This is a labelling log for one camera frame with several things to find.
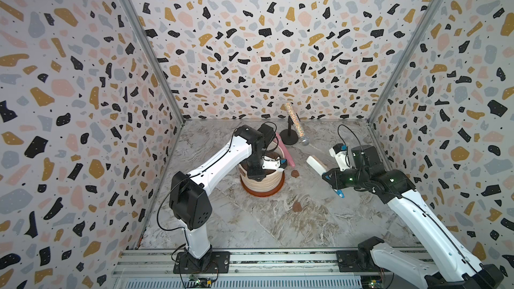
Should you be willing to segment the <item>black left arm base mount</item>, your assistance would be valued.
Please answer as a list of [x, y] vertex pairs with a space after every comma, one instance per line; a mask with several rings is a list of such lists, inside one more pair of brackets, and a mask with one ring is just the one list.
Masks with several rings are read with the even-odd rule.
[[202, 258], [194, 258], [189, 252], [177, 255], [174, 274], [227, 274], [230, 267], [229, 251], [208, 251]]

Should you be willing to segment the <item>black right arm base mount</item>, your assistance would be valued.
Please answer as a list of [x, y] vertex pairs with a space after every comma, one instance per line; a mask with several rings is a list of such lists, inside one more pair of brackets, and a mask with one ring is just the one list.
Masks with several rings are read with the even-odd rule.
[[365, 250], [336, 251], [337, 266], [340, 272], [379, 272], [370, 253]]

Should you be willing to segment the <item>white scrub brush blue handle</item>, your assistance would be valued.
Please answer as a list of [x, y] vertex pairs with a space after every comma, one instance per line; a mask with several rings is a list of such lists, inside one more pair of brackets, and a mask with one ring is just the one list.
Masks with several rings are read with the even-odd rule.
[[[328, 168], [325, 164], [323, 164], [319, 159], [317, 159], [314, 156], [309, 156], [307, 158], [307, 164], [318, 174], [322, 175], [326, 172], [328, 172]], [[341, 199], [345, 197], [344, 193], [341, 190], [334, 189], [333, 190]]]

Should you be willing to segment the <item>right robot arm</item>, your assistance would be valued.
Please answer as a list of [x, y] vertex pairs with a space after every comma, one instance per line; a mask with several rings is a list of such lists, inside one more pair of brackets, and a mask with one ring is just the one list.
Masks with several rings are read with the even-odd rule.
[[499, 268], [483, 264], [451, 234], [405, 173], [386, 171], [374, 146], [349, 149], [338, 143], [329, 154], [337, 167], [318, 168], [322, 179], [335, 191], [352, 188], [377, 196], [406, 223], [432, 258], [431, 263], [423, 262], [371, 237], [357, 247], [356, 264], [362, 270], [383, 268], [417, 288], [499, 287], [504, 279]]

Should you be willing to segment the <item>cream ceramic pot with mud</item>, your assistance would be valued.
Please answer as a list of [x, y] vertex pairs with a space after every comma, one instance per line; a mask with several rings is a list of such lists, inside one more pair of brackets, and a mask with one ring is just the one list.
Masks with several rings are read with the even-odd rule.
[[238, 172], [240, 178], [248, 188], [254, 191], [270, 191], [274, 189], [281, 180], [282, 173], [284, 173], [284, 171], [265, 170], [266, 177], [262, 181], [255, 181], [247, 177], [246, 169], [247, 165], [245, 162], [239, 164]]

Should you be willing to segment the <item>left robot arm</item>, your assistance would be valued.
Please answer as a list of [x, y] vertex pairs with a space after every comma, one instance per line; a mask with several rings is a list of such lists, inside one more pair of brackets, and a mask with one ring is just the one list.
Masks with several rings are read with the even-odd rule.
[[234, 130], [229, 142], [203, 165], [189, 173], [179, 171], [173, 176], [169, 207], [182, 223], [190, 258], [199, 262], [211, 255], [212, 246], [206, 230], [212, 214], [209, 195], [231, 170], [245, 165], [246, 176], [256, 182], [264, 180], [268, 171], [284, 171], [286, 159], [266, 156], [266, 150], [275, 138], [276, 133], [270, 123], [264, 123], [258, 129], [242, 125]]

